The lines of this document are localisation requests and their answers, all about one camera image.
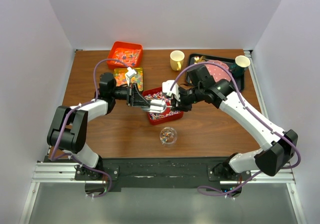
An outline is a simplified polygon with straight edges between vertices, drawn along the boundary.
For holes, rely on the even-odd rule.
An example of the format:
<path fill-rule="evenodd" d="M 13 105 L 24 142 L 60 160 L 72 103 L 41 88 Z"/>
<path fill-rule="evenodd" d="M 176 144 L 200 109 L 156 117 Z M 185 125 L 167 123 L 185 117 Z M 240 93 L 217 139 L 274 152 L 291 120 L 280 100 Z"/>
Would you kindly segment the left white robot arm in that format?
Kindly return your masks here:
<path fill-rule="evenodd" d="M 80 163 L 80 172 L 86 173 L 92 180 L 104 175 L 102 158 L 86 144 L 88 122 L 111 113 L 116 100 L 125 100 L 131 107 L 149 108 L 147 100 L 136 83 L 117 86 L 112 73 L 103 73 L 99 78 L 99 88 L 95 98 L 77 106 L 59 106 L 56 109 L 47 143 L 53 148 L 50 160 L 55 161 L 57 150 Z"/>

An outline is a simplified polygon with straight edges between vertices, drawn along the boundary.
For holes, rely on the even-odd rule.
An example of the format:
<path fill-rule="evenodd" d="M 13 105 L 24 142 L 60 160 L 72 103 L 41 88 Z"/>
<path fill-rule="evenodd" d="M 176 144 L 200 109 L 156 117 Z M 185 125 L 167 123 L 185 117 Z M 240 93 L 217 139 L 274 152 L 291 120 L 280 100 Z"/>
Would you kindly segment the red tray of lollipops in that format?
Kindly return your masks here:
<path fill-rule="evenodd" d="M 150 90 L 143 91 L 142 95 L 147 100 L 164 100 L 167 106 L 171 105 L 171 99 L 169 99 L 163 92 L 162 88 L 154 88 Z M 170 108 L 167 108 L 163 113 L 150 113 L 147 114 L 148 120 L 151 125 L 159 125 L 166 122 L 178 120 L 183 117 L 184 113 L 182 111 L 171 111 Z"/>

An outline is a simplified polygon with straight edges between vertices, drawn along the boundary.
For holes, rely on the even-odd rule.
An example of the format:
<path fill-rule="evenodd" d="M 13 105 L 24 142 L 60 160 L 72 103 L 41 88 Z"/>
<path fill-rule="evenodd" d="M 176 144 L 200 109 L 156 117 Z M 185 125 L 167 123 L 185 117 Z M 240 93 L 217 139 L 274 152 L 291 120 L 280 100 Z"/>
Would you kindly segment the clear plastic jar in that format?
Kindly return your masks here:
<path fill-rule="evenodd" d="M 160 141 L 163 146 L 173 146 L 177 141 L 177 131 L 172 127 L 165 127 L 161 130 Z"/>

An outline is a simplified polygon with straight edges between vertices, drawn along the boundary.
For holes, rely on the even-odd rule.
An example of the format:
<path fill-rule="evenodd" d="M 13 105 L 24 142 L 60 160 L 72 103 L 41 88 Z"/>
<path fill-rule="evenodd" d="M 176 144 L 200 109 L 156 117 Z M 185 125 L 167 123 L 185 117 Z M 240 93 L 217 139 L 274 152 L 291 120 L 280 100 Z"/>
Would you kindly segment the gold tin of gummies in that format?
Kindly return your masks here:
<path fill-rule="evenodd" d="M 143 91 L 144 90 L 144 75 L 143 75 L 143 68 L 134 68 L 134 70 L 136 71 L 136 75 L 134 75 L 130 82 L 131 83 L 137 83 L 138 85 L 138 89 L 139 91 Z M 116 80 L 116 85 L 117 86 L 122 86 L 122 85 L 126 85 L 127 84 L 127 80 L 125 77 L 125 74 L 127 72 L 126 68 L 116 68 L 114 69 L 114 73 L 113 76 Z"/>

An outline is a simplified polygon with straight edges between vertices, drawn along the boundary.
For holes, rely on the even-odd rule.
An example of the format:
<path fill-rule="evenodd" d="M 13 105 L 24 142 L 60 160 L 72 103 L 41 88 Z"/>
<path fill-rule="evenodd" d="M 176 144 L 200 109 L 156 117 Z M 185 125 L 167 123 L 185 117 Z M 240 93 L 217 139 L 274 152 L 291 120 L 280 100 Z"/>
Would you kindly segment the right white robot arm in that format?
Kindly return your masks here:
<path fill-rule="evenodd" d="M 270 122 L 244 99 L 233 79 L 215 81 L 205 64 L 189 72 L 193 87 L 179 87 L 177 80 L 163 82 L 162 91 L 171 97 L 172 110 L 190 111 L 201 101 L 214 105 L 239 123 L 259 144 L 259 149 L 234 153 L 213 168 L 216 175 L 235 180 L 240 173 L 260 170 L 275 176 L 297 154 L 298 135 L 292 129 L 285 131 Z"/>

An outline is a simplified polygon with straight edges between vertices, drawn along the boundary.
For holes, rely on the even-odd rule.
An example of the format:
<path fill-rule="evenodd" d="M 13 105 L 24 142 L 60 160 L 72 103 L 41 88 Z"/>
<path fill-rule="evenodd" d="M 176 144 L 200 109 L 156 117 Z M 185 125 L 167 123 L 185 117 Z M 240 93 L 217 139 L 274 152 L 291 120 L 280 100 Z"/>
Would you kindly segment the orange tray of candies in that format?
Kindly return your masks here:
<path fill-rule="evenodd" d="M 131 68 L 137 68 L 140 66 L 142 56 L 142 45 L 116 41 L 108 54 L 108 59 L 120 60 Z"/>

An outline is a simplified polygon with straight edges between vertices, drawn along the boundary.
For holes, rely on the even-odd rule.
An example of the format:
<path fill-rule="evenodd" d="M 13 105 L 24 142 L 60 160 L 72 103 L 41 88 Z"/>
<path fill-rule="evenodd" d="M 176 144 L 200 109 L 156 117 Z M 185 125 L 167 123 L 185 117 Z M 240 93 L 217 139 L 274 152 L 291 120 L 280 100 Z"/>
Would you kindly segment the silver metal scoop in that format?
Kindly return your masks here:
<path fill-rule="evenodd" d="M 165 100 L 147 100 L 148 106 L 147 107 L 141 107 L 141 109 L 145 112 L 149 113 L 164 113 L 167 109 L 171 108 L 171 105 L 167 105 L 167 102 Z"/>

